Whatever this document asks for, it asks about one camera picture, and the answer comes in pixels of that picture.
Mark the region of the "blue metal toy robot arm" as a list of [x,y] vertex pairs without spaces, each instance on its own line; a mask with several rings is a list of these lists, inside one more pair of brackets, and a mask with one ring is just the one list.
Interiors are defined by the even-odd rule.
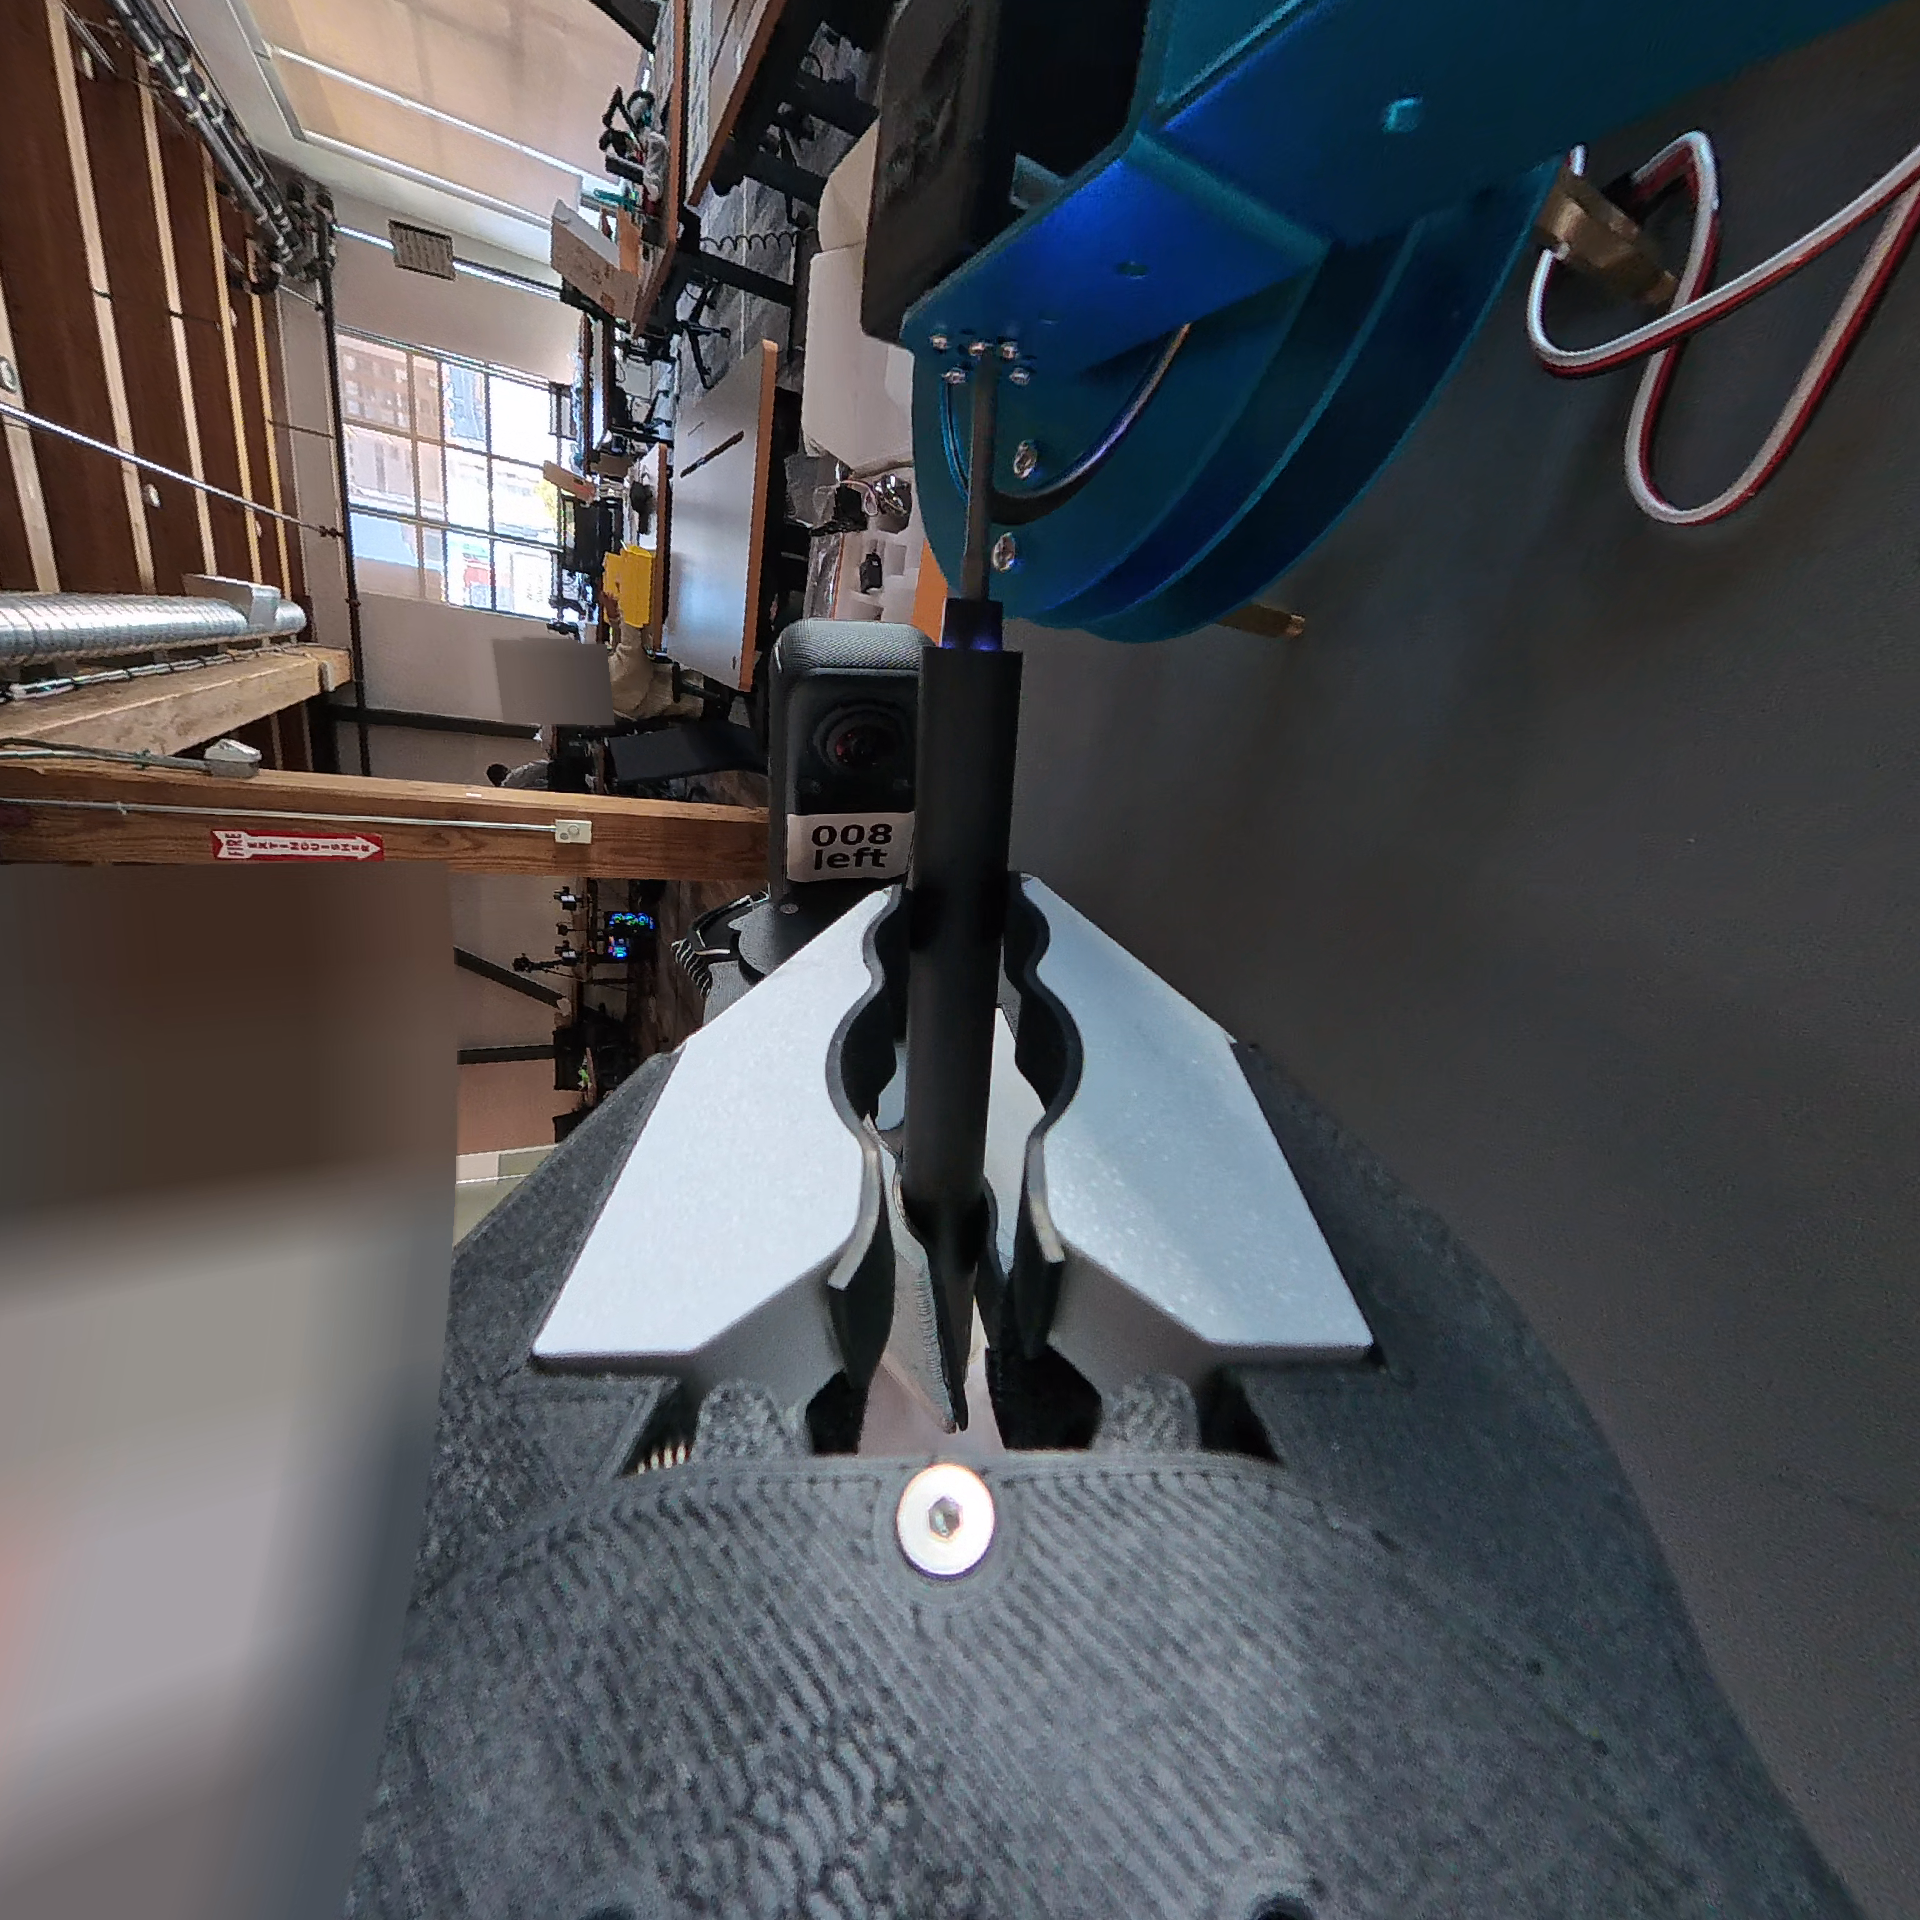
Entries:
[[919,503],[1017,617],[1163,641],[1251,604],[1467,350],[1565,150],[1867,4],[905,4],[862,326],[912,353]]

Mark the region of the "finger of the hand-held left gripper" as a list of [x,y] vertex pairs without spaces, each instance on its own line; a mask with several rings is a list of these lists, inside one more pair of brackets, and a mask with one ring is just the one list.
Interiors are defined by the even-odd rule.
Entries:
[[1001,1345],[1006,1301],[1006,1260],[999,1245],[999,1201],[993,1181],[982,1179],[961,1226],[961,1257],[967,1268],[967,1307],[976,1313],[989,1349]]
[[896,1287],[893,1333],[871,1380],[871,1438],[954,1438],[970,1422],[967,1390],[949,1382],[938,1292],[904,1212],[899,1164],[885,1161],[882,1173]]

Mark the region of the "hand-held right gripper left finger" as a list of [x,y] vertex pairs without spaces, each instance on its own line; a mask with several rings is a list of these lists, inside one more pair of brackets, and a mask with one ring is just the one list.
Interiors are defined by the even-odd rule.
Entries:
[[896,1254],[871,1126],[894,1074],[867,895],[685,1045],[544,1319],[544,1365],[754,1380],[779,1405],[873,1379]]

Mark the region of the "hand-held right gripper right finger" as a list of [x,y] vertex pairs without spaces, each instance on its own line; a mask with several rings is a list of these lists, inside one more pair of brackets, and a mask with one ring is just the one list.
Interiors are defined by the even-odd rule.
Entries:
[[1102,1395],[1375,1346],[1232,1037],[1046,882],[995,1029],[995,1346]]

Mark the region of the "black electric screwdriver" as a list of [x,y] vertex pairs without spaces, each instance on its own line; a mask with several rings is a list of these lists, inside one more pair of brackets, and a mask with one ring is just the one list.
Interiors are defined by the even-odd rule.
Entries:
[[993,598],[999,371],[976,342],[962,567],[919,674],[904,1201],[922,1227],[976,1212],[991,1115],[1023,685]]

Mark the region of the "long round metal duct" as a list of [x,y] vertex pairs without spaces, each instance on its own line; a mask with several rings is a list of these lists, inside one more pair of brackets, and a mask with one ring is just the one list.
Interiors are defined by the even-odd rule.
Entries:
[[181,594],[2,591],[2,667],[161,653],[240,641],[291,641],[304,609],[267,583],[191,574]]

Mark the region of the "black tension rod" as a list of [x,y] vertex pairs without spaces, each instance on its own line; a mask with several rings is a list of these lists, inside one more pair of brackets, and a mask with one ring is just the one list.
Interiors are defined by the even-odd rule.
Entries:
[[155,460],[147,460],[147,457],[142,457],[133,450],[120,447],[117,444],[111,444],[105,439],[94,439],[94,437],[80,431],[78,428],[54,420],[49,417],[37,417],[31,409],[11,405],[7,399],[2,399],[0,417],[10,426],[24,426],[34,435],[41,435],[41,437],[49,437],[49,439],[61,439],[64,444],[80,446],[80,447],[93,450],[93,453],[101,453],[104,457],[107,457],[107,460],[112,460],[112,461],[117,461],[126,469],[136,469],[141,473],[162,478],[162,481],[181,485],[186,489],[194,489],[194,491],[200,491],[209,498],[215,498],[215,500],[222,500],[227,505],[233,505],[235,509],[250,513],[256,518],[288,524],[288,525],[302,529],[306,533],[329,537],[329,539],[345,539],[345,531],[341,525],[322,524],[322,521],[315,521],[315,518],[302,518],[299,514],[278,509],[278,507],[273,507],[263,500],[256,500],[256,498],[247,495],[247,494],[235,494],[227,486],[215,486],[215,485],[197,478],[191,471],[181,471],[181,469],[161,463]]

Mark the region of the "dark grey desk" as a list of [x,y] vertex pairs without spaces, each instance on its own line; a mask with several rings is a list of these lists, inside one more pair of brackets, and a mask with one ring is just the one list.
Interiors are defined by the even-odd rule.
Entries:
[[1273,597],[1024,647],[1016,859],[1518,1299],[1863,1908],[1915,1916],[1915,257],[1741,514],[1517,279]]

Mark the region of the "wooden beam with red sign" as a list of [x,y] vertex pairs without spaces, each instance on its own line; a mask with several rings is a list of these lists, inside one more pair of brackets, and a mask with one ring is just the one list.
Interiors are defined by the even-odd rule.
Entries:
[[209,833],[366,833],[385,859],[458,874],[763,878],[761,806],[622,799],[349,774],[229,778],[101,758],[15,756],[2,769],[5,859],[206,866]]

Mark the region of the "multi-pane window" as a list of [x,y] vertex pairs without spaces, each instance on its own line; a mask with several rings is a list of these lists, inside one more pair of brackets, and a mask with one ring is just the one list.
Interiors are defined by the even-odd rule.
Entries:
[[547,621],[562,457],[547,381],[338,337],[352,555],[363,591]]

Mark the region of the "grey table with orange edge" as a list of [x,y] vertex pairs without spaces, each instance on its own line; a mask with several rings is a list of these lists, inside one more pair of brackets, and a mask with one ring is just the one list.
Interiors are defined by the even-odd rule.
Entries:
[[661,645],[681,667],[747,690],[774,524],[777,346],[758,342],[685,397],[671,473]]

